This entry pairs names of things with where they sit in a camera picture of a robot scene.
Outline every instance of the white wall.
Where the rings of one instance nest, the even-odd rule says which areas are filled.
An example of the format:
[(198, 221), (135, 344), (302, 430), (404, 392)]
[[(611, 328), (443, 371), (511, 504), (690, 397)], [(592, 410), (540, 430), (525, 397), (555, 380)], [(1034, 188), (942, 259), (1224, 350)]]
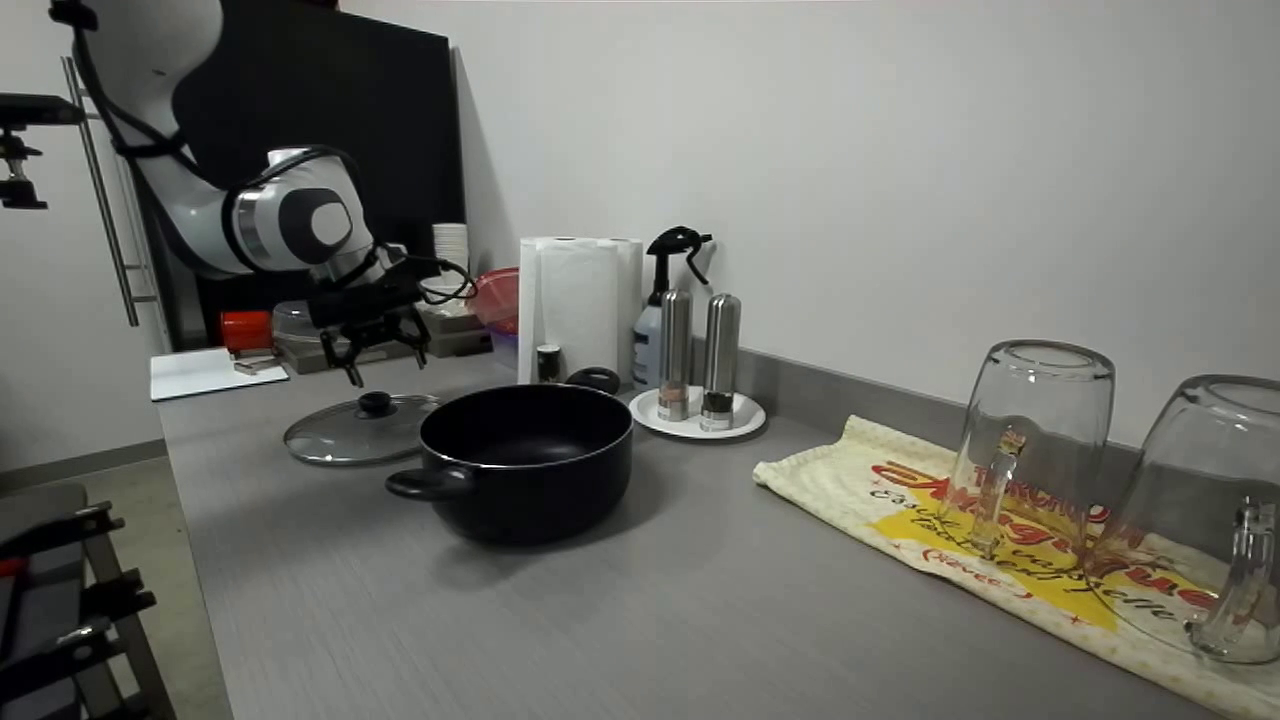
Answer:
[[(68, 97), (68, 34), (0, 3), (0, 92)], [(48, 212), (0, 209), (0, 473), (162, 442), (148, 338), (128, 328), (78, 129), (33, 129)]]
[(966, 400), (990, 344), (1122, 365), (1135, 444), (1192, 371), (1280, 378), (1280, 3), (344, 0), (452, 35), (468, 205), (723, 239), (743, 344)]

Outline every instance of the paper towel roll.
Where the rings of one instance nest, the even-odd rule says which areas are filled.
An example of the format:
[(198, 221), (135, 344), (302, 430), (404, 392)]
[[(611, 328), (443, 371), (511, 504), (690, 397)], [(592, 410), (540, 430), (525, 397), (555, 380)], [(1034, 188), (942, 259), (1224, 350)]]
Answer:
[(633, 378), (642, 244), (602, 237), (520, 239), (520, 380), (537, 380), (537, 344), (566, 350), (566, 371)]

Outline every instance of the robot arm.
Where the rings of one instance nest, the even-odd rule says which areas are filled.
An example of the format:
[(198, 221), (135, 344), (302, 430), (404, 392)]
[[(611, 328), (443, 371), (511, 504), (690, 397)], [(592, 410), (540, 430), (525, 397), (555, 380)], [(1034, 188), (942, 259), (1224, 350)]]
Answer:
[(189, 151), (172, 92), (214, 58), (221, 0), (54, 0), (54, 21), (71, 24), (90, 97), (198, 271), (312, 271), (324, 356), (349, 367), (352, 386), (361, 350), (381, 342), (413, 344), (424, 365), (430, 331), (413, 313), (422, 277), (372, 239), (338, 149), (278, 149), (241, 188), (221, 188)]

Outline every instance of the pot handle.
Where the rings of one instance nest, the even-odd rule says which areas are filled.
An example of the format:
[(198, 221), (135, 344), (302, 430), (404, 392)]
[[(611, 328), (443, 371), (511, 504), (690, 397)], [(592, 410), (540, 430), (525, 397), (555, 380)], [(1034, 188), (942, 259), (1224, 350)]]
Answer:
[(388, 492), (404, 500), (452, 500), (475, 488), (468, 470), (416, 470), (388, 476)]

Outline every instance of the gray countertop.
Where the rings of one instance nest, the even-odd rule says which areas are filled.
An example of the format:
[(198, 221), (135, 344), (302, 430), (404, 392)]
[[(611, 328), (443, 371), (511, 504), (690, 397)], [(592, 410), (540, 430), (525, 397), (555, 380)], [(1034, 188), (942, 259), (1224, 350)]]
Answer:
[[(370, 367), (443, 397), (504, 378)], [(751, 483), (758, 460), (842, 430), (636, 430), (633, 492), (602, 534), (481, 553), (393, 500), (388, 470), (286, 455), (292, 421), (352, 397), (306, 378), (162, 410), (237, 720), (1204, 717)]]

